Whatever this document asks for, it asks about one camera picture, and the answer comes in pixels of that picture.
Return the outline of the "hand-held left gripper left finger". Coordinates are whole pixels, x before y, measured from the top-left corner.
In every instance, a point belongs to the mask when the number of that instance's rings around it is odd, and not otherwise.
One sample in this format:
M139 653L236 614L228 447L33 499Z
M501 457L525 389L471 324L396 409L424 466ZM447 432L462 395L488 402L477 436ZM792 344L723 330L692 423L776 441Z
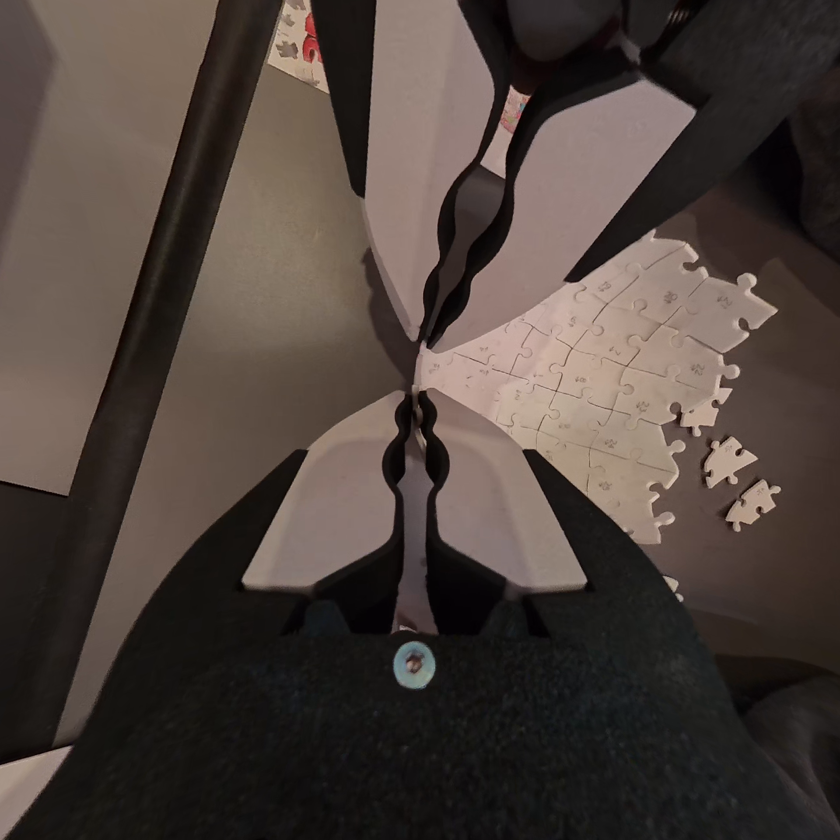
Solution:
M244 573L244 588L313 594L399 533L406 409L407 394L392 392L309 447Z

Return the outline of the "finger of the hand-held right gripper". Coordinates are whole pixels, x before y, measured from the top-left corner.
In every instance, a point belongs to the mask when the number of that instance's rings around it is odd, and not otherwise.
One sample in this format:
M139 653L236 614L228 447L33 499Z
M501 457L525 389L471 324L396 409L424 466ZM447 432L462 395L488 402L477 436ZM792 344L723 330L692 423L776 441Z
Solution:
M424 290L440 259L440 212L476 158L494 95L458 2L377 2L364 221L410 340L419 338Z
M639 69L557 71L508 147L500 206L427 345L452 350L550 297L695 117Z

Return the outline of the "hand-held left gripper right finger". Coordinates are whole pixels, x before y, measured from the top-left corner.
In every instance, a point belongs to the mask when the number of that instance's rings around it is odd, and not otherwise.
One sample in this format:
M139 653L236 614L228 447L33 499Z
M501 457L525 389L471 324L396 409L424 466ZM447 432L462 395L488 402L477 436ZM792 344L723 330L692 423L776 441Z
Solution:
M422 392L422 416L428 579L450 594L457 574L498 595L583 590L585 573L519 444L434 388Z

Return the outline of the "half-built colourful puzzle ball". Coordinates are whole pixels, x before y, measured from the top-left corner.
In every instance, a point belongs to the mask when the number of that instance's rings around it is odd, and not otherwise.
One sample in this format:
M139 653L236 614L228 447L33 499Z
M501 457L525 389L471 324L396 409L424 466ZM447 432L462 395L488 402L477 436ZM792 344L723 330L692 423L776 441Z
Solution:
M725 354L778 311L757 277L711 276L687 242L651 232L579 283L449 351L423 349L415 387L447 394L538 451L637 544L670 512L681 441L712 427L739 375Z

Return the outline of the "scattered pile of puzzle pieces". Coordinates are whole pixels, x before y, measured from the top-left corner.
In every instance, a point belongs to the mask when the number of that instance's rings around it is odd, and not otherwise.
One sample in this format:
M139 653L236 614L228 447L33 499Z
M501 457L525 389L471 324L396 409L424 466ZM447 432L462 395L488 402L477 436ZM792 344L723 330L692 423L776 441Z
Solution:
M681 415L664 427L668 442L686 449L675 456L678 477L669 489L656 485L656 513L674 520L660 529L660 543L645 548L659 570L676 578L688 605L698 611L757 622L767 611L791 561L786 534L788 485L771 458L770 441L728 410L717 422L683 427Z

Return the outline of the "white printed instruction leaflet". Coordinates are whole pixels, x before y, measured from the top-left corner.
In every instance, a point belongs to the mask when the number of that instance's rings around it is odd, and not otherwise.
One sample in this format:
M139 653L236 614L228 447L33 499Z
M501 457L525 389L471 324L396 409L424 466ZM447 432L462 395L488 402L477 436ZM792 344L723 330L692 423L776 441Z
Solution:
M268 62L349 99L369 131L409 119L436 130L466 119L482 134L496 96L465 2L284 2Z

